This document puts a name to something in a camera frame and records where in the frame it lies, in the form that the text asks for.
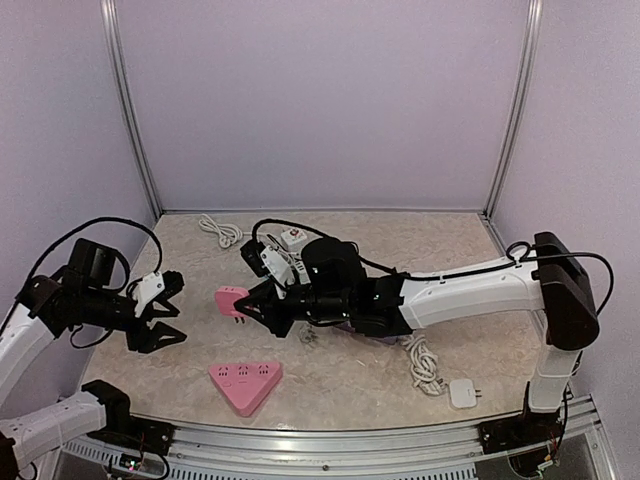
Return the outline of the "white charger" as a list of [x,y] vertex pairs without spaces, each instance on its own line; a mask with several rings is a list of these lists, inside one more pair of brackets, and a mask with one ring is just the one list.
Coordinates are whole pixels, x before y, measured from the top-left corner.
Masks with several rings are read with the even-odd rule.
[[482,397],[482,390],[468,378],[454,379],[448,384],[450,405],[457,410],[475,408],[478,399]]

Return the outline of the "pink triangular power strip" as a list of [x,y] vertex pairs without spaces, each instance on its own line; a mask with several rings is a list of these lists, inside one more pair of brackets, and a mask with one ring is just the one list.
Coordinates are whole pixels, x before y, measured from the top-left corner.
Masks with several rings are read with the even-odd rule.
[[209,376],[232,410],[247,418],[260,407],[283,376],[280,362],[216,363]]

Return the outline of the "white cube socket adapter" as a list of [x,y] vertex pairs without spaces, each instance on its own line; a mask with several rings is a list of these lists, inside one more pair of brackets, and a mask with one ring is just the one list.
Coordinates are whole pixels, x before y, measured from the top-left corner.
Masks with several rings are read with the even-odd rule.
[[280,238],[289,252],[298,252],[308,242],[308,236],[297,227],[290,227],[281,232]]

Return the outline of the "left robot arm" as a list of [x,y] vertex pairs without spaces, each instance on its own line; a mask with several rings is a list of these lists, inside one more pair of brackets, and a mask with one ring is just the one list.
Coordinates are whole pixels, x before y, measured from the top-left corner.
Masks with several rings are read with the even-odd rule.
[[[78,238],[68,262],[53,275],[30,270],[1,325],[1,396],[8,397],[27,368],[65,331],[84,326],[107,335],[125,334],[132,352],[149,354],[185,341],[165,324],[178,308],[172,297],[184,287],[177,271],[159,266],[139,279],[129,277],[121,252]],[[18,479],[36,460],[89,434],[107,443],[164,459],[173,426],[130,413],[130,398],[111,384],[95,380],[69,398],[1,423],[1,476]]]

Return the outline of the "white power strip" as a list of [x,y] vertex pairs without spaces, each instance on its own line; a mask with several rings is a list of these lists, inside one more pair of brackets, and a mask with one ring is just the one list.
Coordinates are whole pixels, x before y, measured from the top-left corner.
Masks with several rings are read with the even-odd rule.
[[[200,216],[199,227],[206,233],[216,234],[221,249],[229,249],[236,244],[244,245],[251,238],[250,231],[244,231],[232,223],[218,223],[208,214]],[[290,263],[294,269],[295,278],[301,284],[308,283],[309,276],[301,259],[302,249],[298,252],[289,252],[280,238],[281,232],[278,235],[259,233],[258,237],[262,239],[264,244],[272,246]]]

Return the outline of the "purple power strip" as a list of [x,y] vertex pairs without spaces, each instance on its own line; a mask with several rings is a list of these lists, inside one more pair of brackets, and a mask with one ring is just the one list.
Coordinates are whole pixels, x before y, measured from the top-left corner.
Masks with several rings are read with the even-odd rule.
[[433,353],[423,334],[370,337],[386,345],[400,345],[410,360],[410,375],[413,387],[430,397],[438,397],[445,393],[446,384],[439,374],[438,356]]

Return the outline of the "aluminium frame post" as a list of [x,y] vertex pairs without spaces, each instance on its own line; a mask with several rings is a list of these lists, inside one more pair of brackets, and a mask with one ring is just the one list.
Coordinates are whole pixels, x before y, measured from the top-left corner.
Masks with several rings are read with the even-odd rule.
[[164,213],[164,209],[147,159],[140,125],[135,111],[133,95],[128,81],[123,42],[119,29],[117,2],[114,0],[101,0],[100,13],[109,62],[114,77],[124,127],[134,157],[134,164],[153,218],[159,220]]
[[496,214],[524,117],[531,77],[533,75],[537,46],[540,36],[544,2],[530,0],[525,24],[516,83],[510,104],[505,134],[501,143],[497,167],[491,182],[483,216],[491,223]]

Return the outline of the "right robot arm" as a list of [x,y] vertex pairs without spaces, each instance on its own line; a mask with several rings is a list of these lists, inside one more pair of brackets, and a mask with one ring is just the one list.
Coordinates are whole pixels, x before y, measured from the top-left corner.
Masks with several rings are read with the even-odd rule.
[[603,302],[593,297],[581,259],[603,262],[592,252],[571,252],[552,232],[515,242],[505,255],[468,269],[411,274],[364,258],[358,247],[313,229],[299,258],[308,279],[258,238],[258,221],[241,256],[262,283],[234,303],[235,316],[254,319],[284,338],[296,321],[316,326],[348,323],[371,338],[410,335],[458,318],[509,311],[542,312],[543,345],[526,387],[526,410],[515,416],[514,438],[535,442],[551,424],[581,358],[600,334]]

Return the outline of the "right aluminium frame post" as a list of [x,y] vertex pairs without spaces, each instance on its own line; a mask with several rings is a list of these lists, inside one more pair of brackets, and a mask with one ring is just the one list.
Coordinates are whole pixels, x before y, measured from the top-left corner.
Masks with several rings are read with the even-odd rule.
[[491,223],[496,214],[524,117],[531,77],[533,75],[537,46],[540,36],[544,2],[530,0],[525,24],[516,83],[510,104],[505,134],[501,143],[497,167],[491,182],[483,216]]

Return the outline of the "left aluminium frame post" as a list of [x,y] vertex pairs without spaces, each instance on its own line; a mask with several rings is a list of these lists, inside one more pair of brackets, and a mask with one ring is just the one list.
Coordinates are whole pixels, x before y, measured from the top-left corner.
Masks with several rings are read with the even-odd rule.
[[133,95],[128,81],[123,42],[119,29],[117,2],[114,0],[101,0],[100,13],[109,62],[114,77],[124,127],[134,157],[134,164],[153,218],[159,220],[164,213],[164,209],[147,159],[140,125],[135,111]]

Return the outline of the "aluminium front rail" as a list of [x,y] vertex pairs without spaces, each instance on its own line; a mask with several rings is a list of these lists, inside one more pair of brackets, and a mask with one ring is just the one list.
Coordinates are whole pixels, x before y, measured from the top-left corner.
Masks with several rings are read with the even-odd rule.
[[52,479],[615,479],[591,398],[568,402],[561,441],[487,453],[476,420],[363,431],[285,431],[180,423],[164,458],[80,437]]

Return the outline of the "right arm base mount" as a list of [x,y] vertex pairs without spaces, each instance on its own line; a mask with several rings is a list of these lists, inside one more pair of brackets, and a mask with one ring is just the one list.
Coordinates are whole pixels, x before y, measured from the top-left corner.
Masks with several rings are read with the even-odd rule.
[[533,412],[529,400],[530,383],[527,383],[521,412],[478,425],[479,441],[485,455],[560,441],[564,437],[568,418],[566,395],[561,395],[560,407],[552,413]]

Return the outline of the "pink charger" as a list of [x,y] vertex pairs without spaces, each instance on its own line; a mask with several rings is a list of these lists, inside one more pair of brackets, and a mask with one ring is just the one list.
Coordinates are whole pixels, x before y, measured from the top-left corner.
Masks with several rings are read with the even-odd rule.
[[221,315],[233,318],[237,324],[244,324],[246,316],[236,310],[235,303],[248,295],[245,288],[222,286],[215,291],[214,299]]

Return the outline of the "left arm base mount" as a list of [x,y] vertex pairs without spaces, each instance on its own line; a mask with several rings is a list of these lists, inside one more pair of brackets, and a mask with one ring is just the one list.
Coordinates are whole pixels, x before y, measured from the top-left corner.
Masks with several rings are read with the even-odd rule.
[[129,396],[103,380],[85,383],[81,391],[93,395],[106,413],[105,426],[89,432],[90,438],[143,453],[168,453],[176,429],[174,425],[133,416]]

